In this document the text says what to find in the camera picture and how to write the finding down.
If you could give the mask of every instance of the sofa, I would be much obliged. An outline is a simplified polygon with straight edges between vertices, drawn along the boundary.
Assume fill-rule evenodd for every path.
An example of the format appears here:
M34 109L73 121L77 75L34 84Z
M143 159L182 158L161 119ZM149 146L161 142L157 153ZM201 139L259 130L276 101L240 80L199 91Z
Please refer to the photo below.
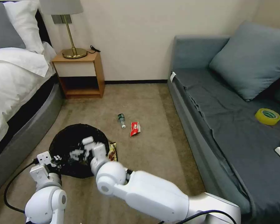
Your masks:
M280 121L261 124L280 81L246 102L209 65L228 36L176 36L168 86L207 192L237 204L242 223L280 224Z

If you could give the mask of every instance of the floor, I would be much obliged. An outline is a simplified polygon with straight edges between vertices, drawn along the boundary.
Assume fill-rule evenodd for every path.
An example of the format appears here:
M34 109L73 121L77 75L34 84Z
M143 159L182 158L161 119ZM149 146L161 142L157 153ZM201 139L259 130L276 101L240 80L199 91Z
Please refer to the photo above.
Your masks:
M141 133L130 137L130 128L121 129L119 113L125 115L127 126L138 121ZM48 150L60 130L76 123L90 124L116 141L119 161L125 167L172 181L188 195L205 191L167 84L107 85L102 99L66 100L51 129L20 167ZM117 198L101 195L93 177L63 176L62 181L68 196L65 224L158 223ZM25 223L23 214L4 206L5 186L0 189L0 224ZM10 187L8 199L24 209L34 192L35 184L26 170Z

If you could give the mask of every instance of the trash bag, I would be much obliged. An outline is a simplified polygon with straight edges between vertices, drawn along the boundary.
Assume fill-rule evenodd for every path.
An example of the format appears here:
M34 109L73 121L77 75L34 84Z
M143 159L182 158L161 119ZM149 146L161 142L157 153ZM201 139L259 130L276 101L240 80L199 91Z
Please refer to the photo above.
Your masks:
M87 178L93 176L90 162L93 159L89 155L87 161L76 161L70 157L70 152L76 149L84 149L82 140L87 137L93 137L94 142L105 144L106 152L109 152L109 142L107 137L99 129L87 124L74 124L61 130L51 142L49 152L52 156L60 156L58 161L58 173L61 175L72 176L76 178Z

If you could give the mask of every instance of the wooden nightstand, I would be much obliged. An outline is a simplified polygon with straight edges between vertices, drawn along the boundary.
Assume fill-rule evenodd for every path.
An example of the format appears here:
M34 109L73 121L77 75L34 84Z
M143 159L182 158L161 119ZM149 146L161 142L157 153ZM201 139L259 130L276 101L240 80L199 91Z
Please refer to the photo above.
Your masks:
M105 78L100 53L67 59L60 52L52 63L67 99L103 97Z

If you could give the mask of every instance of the lamp shade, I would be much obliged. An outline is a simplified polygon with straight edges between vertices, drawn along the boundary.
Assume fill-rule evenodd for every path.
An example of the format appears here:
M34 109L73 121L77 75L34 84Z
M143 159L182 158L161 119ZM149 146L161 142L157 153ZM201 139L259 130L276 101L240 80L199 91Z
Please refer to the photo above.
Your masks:
M83 12L80 0L40 0L40 9L43 14L68 15Z

